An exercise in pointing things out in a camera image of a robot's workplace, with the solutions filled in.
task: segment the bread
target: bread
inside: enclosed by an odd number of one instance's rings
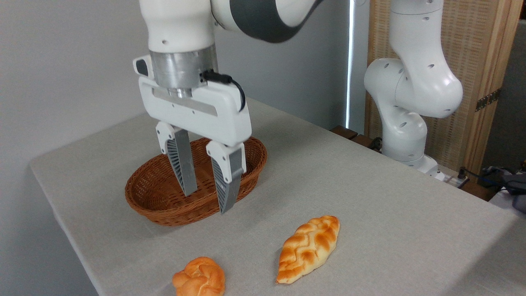
[[[340,221],[334,216],[310,219],[285,241],[276,283],[292,284],[322,266],[336,248]]]
[[[225,273],[208,257],[190,261],[184,270],[174,274],[172,283],[177,296],[222,296],[225,293]]]

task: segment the wicker basket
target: wicker basket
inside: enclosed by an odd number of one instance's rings
[[[206,154],[210,140],[201,138],[191,145],[197,179],[197,191],[186,197],[177,182],[168,157],[160,154],[128,179],[126,201],[137,213],[150,221],[176,226],[190,224],[219,212],[212,161]],[[267,162],[267,150],[261,141],[251,137],[245,142],[247,172],[241,176],[237,201],[256,186],[258,176]]]

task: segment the cable connector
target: cable connector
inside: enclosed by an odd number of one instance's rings
[[[202,73],[201,76],[205,80],[210,80],[210,81],[219,82],[223,84],[230,84],[233,81],[232,76],[229,76],[226,74],[219,74],[219,73],[214,72],[214,70],[206,70]]]

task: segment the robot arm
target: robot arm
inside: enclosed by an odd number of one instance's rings
[[[134,60],[159,146],[185,193],[197,190],[188,132],[211,139],[221,213],[236,202],[252,134],[240,85],[218,74],[215,22],[267,42],[292,38],[321,0],[139,0],[150,54]]]
[[[462,84],[449,69],[440,31],[443,0],[393,0],[389,41],[400,57],[367,68],[364,83],[382,120],[384,155],[438,179],[424,155],[427,127],[420,115],[444,118],[462,101]]]
[[[211,0],[217,22],[267,42],[292,38],[321,0]]]

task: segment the gray tablecloth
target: gray tablecloth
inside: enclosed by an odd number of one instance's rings
[[[524,220],[284,112],[248,106],[268,150],[258,185],[226,214],[190,225],[158,226],[125,201],[127,179],[159,153],[147,115],[31,162],[100,295],[175,295],[172,275],[198,256],[225,270],[225,296],[526,294]],[[341,222],[328,261],[276,285],[284,240],[324,214]]]

